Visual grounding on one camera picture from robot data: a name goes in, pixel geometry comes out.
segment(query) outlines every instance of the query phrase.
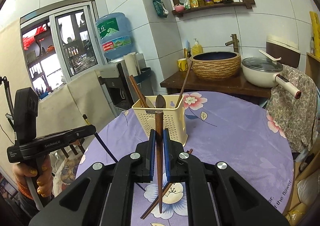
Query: pink flower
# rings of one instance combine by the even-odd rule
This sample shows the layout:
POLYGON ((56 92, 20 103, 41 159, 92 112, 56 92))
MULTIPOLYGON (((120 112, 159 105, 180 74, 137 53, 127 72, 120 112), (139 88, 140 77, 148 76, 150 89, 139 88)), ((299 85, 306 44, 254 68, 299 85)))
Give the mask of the pink flower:
POLYGON ((269 111, 267 111, 267 119, 268 119, 268 127, 269 129, 274 132, 277 133, 279 131, 280 135, 284 138, 285 134, 283 132, 283 129, 281 129, 278 125, 278 123, 276 121, 273 120, 273 118, 271 117, 271 115, 269 114, 269 111))
POLYGON ((200 93, 183 94, 183 106, 186 110, 190 107, 194 111, 203 107, 203 103, 208 101, 207 98, 201 98, 200 93))

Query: wooden chopstick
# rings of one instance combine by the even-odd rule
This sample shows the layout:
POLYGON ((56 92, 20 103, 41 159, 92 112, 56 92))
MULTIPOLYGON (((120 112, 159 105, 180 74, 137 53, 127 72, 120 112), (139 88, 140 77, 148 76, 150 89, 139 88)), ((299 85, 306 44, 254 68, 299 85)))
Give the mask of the wooden chopstick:
MULTIPOLYGON (((193 149, 190 149, 187 151, 188 154, 191 154, 193 151, 193 149)), ((170 189, 170 187, 172 186, 172 184, 174 183, 167 183, 163 190, 162 190, 162 197, 164 197, 164 195, 167 193, 167 191, 170 189)), ((153 203, 149 206, 149 208, 144 212, 144 214, 140 217, 141 219, 145 219, 150 213, 151 211, 157 206, 159 202, 159 196, 153 201, 153 203)))
POLYGON ((182 95, 183 95, 183 92, 184 92, 184 88, 186 87, 188 76, 189 76, 189 73, 190 73, 190 70, 191 70, 191 66, 192 66, 192 61, 189 61, 188 62, 188 71, 187 71, 186 77, 185 77, 185 79, 183 81, 181 92, 179 94, 179 98, 178 98, 178 101, 177 101, 177 104, 176 104, 175 108, 178 108, 179 102, 181 101, 181 98, 182 98, 182 95))
MULTIPOLYGON (((155 112, 156 120, 156 156, 157 156, 157 179, 158 196, 162 194, 163 176, 163 111, 155 112)), ((159 211, 162 213, 162 198, 159 200, 159 211)))
POLYGON ((143 106, 143 108, 149 108, 148 105, 147 105, 147 103, 146 103, 146 100, 145 100, 145 98, 144 98, 144 95, 141 93, 141 91, 140 91, 140 89, 139 89, 139 87, 138 87, 138 85, 137 85, 137 83, 136 83, 133 75, 130 75, 130 76, 129 76, 129 79, 130 79, 130 82, 131 82, 131 84, 132 84, 132 87, 134 88, 134 90, 135 90, 138 98, 139 98, 140 101, 141 101, 141 105, 143 106))

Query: cream plastic utensil holder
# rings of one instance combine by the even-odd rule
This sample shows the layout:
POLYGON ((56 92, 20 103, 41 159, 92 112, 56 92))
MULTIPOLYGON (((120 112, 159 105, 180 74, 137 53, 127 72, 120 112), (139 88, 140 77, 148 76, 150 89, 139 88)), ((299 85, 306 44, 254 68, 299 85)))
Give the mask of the cream plastic utensil holder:
MULTIPOLYGON (((155 105, 157 96, 146 96, 146 98, 155 105)), ((155 111, 162 110, 164 114, 164 129, 169 129, 170 139, 180 142, 185 146, 188 135, 186 133, 186 123, 184 120, 183 98, 180 100, 178 107, 175 108, 178 98, 179 95, 164 95, 167 107, 165 109, 141 108, 140 100, 132 106, 148 138, 150 136, 150 129, 155 129, 155 111)))

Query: round table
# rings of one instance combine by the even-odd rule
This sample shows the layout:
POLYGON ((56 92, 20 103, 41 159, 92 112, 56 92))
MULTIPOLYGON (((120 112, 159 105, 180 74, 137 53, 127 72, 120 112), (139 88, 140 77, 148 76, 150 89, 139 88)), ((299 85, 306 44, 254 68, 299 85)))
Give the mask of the round table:
MULTIPOLYGON (((217 92, 184 94, 185 121, 188 139, 185 151, 202 162, 227 162, 279 212, 287 205, 293 181, 293 160, 284 134, 265 109, 244 100, 217 92)), ((135 151, 136 145, 148 140, 134 111, 122 112, 99 133, 105 144, 119 160, 135 151)), ((77 177, 93 163, 113 163, 111 157, 94 139, 84 154, 77 177)), ((163 186, 167 183, 163 177, 163 186)), ((157 196, 154 181, 134 188, 131 225, 188 225, 184 183, 176 183, 175 193, 163 201, 145 220, 140 216, 157 196)))

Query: hand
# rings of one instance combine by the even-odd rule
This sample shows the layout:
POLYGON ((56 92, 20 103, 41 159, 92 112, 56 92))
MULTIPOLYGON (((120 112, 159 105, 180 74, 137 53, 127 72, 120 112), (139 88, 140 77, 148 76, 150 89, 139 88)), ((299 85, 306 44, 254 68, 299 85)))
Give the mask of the hand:
MULTIPOLYGON (((42 175, 37 179, 37 184, 39 186, 37 192, 38 194, 41 194, 42 197, 47 197, 51 195, 53 188, 53 176, 51 174, 52 167, 49 155, 46 156, 42 164, 42 171, 42 175)), ((32 199, 25 176, 35 177, 37 175, 37 170, 24 163, 19 163, 13 165, 13 173, 16 177, 20 192, 32 199)))

